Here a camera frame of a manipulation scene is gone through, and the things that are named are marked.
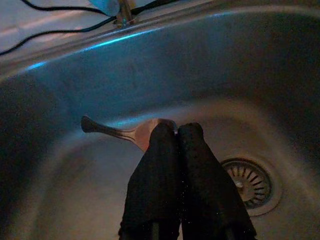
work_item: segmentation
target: drain strainer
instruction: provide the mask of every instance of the drain strainer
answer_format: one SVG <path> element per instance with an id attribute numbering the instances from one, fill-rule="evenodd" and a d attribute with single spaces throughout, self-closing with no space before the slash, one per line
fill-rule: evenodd
<path id="1" fill-rule="evenodd" d="M 278 204 L 281 184 L 267 163 L 262 166 L 251 160 L 233 158 L 221 164 L 234 181 L 250 216 L 267 213 Z"/>

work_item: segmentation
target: stainless steel sink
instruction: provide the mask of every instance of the stainless steel sink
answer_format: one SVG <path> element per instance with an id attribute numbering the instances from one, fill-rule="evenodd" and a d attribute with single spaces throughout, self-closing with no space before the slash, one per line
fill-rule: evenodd
<path id="1" fill-rule="evenodd" d="M 82 133 L 88 115 L 199 122 L 220 161 L 266 166 L 257 239 L 320 239 L 319 47 L 319 8 L 212 2 L 3 62 L 3 238 L 117 239 L 143 153 Z"/>

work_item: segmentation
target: power cord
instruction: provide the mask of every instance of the power cord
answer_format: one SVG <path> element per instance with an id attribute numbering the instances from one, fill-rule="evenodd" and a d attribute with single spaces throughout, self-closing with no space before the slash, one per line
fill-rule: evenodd
<path id="1" fill-rule="evenodd" d="M 102 11 L 95 9 L 95 8 L 90 8 L 90 7 L 78 7 L 78 6 L 53 6 L 53 7 L 40 7 L 40 6 L 36 6 L 31 4 L 30 2 L 28 2 L 27 0 L 21 0 L 22 2 L 24 2 L 25 4 L 27 4 L 28 6 L 30 6 L 33 9 L 37 9 L 37 10 L 41 10 L 41 11 L 58 11 L 58 10 L 84 10 L 84 11 L 90 11 L 90 12 L 96 12 L 99 14 L 104 14 Z M 145 10 L 149 10 L 149 9 L 153 9 L 156 7 L 160 7 L 162 5 L 166 5 L 172 2 L 176 2 L 178 0 L 155 0 L 152 1 L 144 6 L 141 7 L 137 7 L 131 10 L 131 14 L 132 15 L 138 15 L 141 12 L 145 11 Z M 26 42 L 30 41 L 31 39 L 43 36 L 43 35 L 48 35 L 48 34 L 69 34 L 69 33 L 87 33 L 90 32 L 92 30 L 98 29 L 100 27 L 102 27 L 103 25 L 110 23 L 114 20 L 116 20 L 117 18 L 115 16 L 111 16 L 106 20 L 103 20 L 102 22 L 95 24 L 93 26 L 87 27 L 87 28 L 83 28 L 83 29 L 77 29 L 77 30 L 52 30 L 52 31 L 44 31 L 44 32 L 40 32 L 40 33 L 36 33 L 33 34 L 31 36 L 26 37 L 25 39 L 23 39 L 21 42 L 19 42 L 18 44 L 16 44 L 15 46 L 9 48 L 8 50 L 2 51 L 0 52 L 0 56 L 9 54 L 11 52 L 13 52 L 14 50 L 20 48 L 22 45 L 24 45 Z"/>

